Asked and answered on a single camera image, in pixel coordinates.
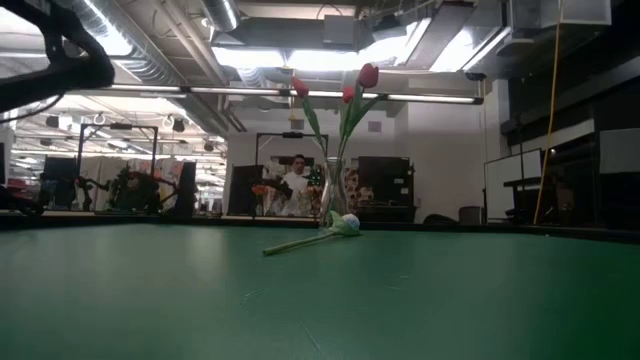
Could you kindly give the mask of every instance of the green stick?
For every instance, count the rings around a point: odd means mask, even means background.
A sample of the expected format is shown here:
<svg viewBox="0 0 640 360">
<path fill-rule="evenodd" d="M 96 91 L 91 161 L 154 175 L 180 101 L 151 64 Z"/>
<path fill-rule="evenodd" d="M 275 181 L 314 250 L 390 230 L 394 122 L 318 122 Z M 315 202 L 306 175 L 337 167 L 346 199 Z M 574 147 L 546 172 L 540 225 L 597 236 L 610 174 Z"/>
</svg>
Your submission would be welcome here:
<svg viewBox="0 0 640 360">
<path fill-rule="evenodd" d="M 312 237 L 312 238 L 309 238 L 309 239 L 306 239 L 306 240 L 294 241 L 294 242 L 290 242 L 290 243 L 287 243 L 287 244 L 282 244 L 282 245 L 270 247 L 268 249 L 262 250 L 262 254 L 264 256 L 270 256 L 270 255 L 279 254 L 279 253 L 281 253 L 283 251 L 287 251 L 289 249 L 293 249 L 293 248 L 309 245 L 309 244 L 312 244 L 314 242 L 318 242 L 320 240 L 324 240 L 324 239 L 329 238 L 329 237 L 334 236 L 334 235 L 337 235 L 337 234 L 334 234 L 334 233 L 330 232 L 328 234 Z"/>
</svg>

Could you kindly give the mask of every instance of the white shirt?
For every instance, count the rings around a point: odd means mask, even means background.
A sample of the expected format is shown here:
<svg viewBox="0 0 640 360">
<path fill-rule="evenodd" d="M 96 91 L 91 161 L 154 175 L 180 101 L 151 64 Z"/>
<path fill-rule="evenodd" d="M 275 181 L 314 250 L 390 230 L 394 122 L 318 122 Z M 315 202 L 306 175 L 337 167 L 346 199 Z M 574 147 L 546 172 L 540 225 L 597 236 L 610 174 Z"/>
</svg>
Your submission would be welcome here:
<svg viewBox="0 0 640 360">
<path fill-rule="evenodd" d="M 291 198 L 285 202 L 281 215 L 301 216 L 302 209 L 300 209 L 298 197 L 301 192 L 307 191 L 307 184 L 309 183 L 309 180 L 302 177 L 302 175 L 294 173 L 293 171 L 287 173 L 282 180 L 289 185 L 289 188 L 293 190 L 293 192 L 291 193 Z"/>
</svg>

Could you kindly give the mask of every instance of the person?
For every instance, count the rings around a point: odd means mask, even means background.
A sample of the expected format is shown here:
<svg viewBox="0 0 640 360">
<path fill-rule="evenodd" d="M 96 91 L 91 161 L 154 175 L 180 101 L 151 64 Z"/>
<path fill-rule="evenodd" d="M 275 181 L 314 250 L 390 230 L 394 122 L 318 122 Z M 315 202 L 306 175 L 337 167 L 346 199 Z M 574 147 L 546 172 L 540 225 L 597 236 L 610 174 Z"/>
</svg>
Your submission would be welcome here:
<svg viewBox="0 0 640 360">
<path fill-rule="evenodd" d="M 298 154 L 293 158 L 291 171 L 288 172 L 282 181 L 286 182 L 289 189 L 292 190 L 291 197 L 285 202 L 281 215 L 283 216 L 304 216 L 304 209 L 300 208 L 300 194 L 307 191 L 309 182 L 303 176 L 305 167 L 304 155 Z"/>
</svg>

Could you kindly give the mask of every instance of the red tulip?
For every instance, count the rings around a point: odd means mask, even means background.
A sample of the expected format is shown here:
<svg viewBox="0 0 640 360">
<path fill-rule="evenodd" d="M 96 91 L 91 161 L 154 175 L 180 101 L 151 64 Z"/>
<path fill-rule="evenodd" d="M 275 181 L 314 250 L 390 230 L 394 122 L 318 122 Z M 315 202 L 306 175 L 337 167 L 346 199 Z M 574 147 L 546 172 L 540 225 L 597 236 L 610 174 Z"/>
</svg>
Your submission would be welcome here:
<svg viewBox="0 0 640 360">
<path fill-rule="evenodd" d="M 376 85 L 378 85 L 378 75 L 380 73 L 380 69 L 378 67 L 374 67 L 371 64 L 364 64 L 362 69 L 360 69 L 360 74 L 358 75 L 358 83 L 365 89 L 370 89 Z"/>
<path fill-rule="evenodd" d="M 298 96 L 300 98 L 304 99 L 307 97 L 307 95 L 309 95 L 309 88 L 307 87 L 307 85 L 305 85 L 295 76 L 291 77 L 291 85 L 293 85 L 293 88 L 296 90 L 296 93 L 298 93 Z"/>
<path fill-rule="evenodd" d="M 350 103 L 354 96 L 356 96 L 356 90 L 353 86 L 345 86 L 344 89 L 342 89 L 342 101 L 344 101 L 345 104 Z"/>
</svg>

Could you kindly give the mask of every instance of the green table surface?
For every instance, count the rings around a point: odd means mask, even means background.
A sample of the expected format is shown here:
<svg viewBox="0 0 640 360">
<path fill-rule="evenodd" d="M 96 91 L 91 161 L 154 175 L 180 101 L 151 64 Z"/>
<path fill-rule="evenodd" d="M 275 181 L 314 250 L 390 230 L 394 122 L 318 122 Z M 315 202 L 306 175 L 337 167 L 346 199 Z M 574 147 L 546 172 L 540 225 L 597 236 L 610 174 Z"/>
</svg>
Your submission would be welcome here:
<svg viewBox="0 0 640 360">
<path fill-rule="evenodd" d="M 0 233 L 0 359 L 639 359 L 640 246 L 121 225 Z"/>
</svg>

